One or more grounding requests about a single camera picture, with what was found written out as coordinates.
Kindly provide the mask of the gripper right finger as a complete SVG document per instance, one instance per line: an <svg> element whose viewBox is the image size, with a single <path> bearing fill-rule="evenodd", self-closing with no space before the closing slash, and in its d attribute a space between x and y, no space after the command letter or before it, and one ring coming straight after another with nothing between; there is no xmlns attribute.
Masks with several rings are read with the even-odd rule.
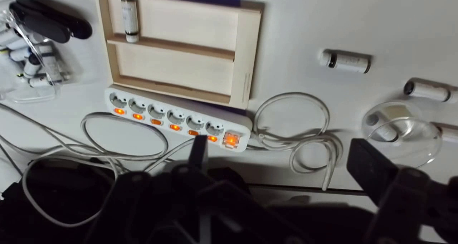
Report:
<svg viewBox="0 0 458 244"><path fill-rule="evenodd" d="M458 244L458 175L447 184L419 169L397 166L362 138L351 140L346 168L378 207L364 241L421 244L424 225L448 244Z"/></svg>

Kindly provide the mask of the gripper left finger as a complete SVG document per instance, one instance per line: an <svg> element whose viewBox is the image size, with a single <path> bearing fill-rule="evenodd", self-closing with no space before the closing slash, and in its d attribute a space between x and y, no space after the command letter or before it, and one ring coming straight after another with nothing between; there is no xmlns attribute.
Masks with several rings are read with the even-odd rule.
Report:
<svg viewBox="0 0 458 244"><path fill-rule="evenodd" d="M229 168L208 169L208 142L188 161L151 176L119 176L89 231L89 244L268 244L265 209Z"/></svg>

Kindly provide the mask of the white power strip orange switches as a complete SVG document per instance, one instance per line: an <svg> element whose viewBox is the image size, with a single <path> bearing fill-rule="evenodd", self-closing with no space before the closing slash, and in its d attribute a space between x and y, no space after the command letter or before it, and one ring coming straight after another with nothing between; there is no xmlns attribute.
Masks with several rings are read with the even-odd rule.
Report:
<svg viewBox="0 0 458 244"><path fill-rule="evenodd" d="M249 117L173 96L111 85L104 91L116 116L186 137L206 135L221 149L247 149L253 123Z"/></svg>

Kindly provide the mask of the white tube with black band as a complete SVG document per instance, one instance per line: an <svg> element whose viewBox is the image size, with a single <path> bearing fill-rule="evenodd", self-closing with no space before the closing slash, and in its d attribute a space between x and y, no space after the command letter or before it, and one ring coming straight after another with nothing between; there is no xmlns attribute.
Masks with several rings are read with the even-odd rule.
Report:
<svg viewBox="0 0 458 244"><path fill-rule="evenodd" d="M139 22L136 0L121 0L124 31L128 43L139 41Z"/></svg>
<svg viewBox="0 0 458 244"><path fill-rule="evenodd" d="M321 66L330 69L361 74L368 73L371 66L369 55L344 50L325 49L320 53L318 60Z"/></svg>
<svg viewBox="0 0 458 244"><path fill-rule="evenodd" d="M378 142L396 142L399 139L397 131L389 125L388 119L379 112L369 114L365 119L368 137Z"/></svg>
<svg viewBox="0 0 458 244"><path fill-rule="evenodd" d="M426 98L435 102L458 103L458 88L446 84L410 79L403 87L403 94Z"/></svg>
<svg viewBox="0 0 458 244"><path fill-rule="evenodd" d="M444 123L433 123L444 142L458 144L458 126L447 125Z"/></svg>

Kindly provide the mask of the clear glass bowl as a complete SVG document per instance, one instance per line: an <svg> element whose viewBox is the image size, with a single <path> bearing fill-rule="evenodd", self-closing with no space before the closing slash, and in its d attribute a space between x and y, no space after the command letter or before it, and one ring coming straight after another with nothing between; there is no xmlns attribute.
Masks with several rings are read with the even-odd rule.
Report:
<svg viewBox="0 0 458 244"><path fill-rule="evenodd" d="M378 142L368 137L365 119L369 114L382 113L398 133L396 142ZM416 105L394 100L378 104L362 117L363 138L394 164L419 168L431 163L439 153L442 138L436 126L424 120Z"/></svg>

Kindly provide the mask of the wooden tray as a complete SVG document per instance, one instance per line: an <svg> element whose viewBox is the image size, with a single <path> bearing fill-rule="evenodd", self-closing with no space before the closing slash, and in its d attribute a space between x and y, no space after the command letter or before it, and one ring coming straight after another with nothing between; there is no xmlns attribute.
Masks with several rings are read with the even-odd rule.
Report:
<svg viewBox="0 0 458 244"><path fill-rule="evenodd" d="M139 41L128 43L121 0L97 0L116 85L247 109L263 4L136 0Z"/></svg>

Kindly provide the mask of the black bag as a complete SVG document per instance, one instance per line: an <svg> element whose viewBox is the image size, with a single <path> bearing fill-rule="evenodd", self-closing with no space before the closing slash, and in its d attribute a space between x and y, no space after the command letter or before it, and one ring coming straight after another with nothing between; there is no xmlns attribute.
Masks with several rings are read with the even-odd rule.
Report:
<svg viewBox="0 0 458 244"><path fill-rule="evenodd" d="M48 215L75 224L100 210L114 180L111 169L52 159L34 164L26 185ZM22 181L0 195L0 244L82 244L89 227L64 228L45 219L26 198Z"/></svg>

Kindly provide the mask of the clear plastic box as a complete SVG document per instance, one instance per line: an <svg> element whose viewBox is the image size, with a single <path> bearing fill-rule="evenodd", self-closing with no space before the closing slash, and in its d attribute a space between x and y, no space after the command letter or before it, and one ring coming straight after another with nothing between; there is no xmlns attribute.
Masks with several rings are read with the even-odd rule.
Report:
<svg viewBox="0 0 458 244"><path fill-rule="evenodd" d="M0 101L54 99L69 79L55 45L91 35L85 20L44 1L0 1Z"/></svg>

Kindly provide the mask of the heap of white tubes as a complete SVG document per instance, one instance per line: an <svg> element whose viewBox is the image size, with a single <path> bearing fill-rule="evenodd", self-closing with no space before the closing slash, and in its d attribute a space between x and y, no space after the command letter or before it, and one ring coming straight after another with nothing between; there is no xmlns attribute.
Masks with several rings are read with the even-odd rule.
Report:
<svg viewBox="0 0 458 244"><path fill-rule="evenodd" d="M67 81L52 42L20 25L0 21L0 87L55 86Z"/></svg>

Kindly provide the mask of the black oblong case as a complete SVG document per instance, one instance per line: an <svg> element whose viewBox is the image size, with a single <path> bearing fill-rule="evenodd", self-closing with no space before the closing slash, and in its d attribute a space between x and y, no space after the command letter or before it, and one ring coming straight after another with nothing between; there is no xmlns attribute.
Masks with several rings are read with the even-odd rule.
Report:
<svg viewBox="0 0 458 244"><path fill-rule="evenodd" d="M9 11L20 24L58 43L70 38L86 40L93 34L92 26L85 19L66 14L38 0L15 0Z"/></svg>

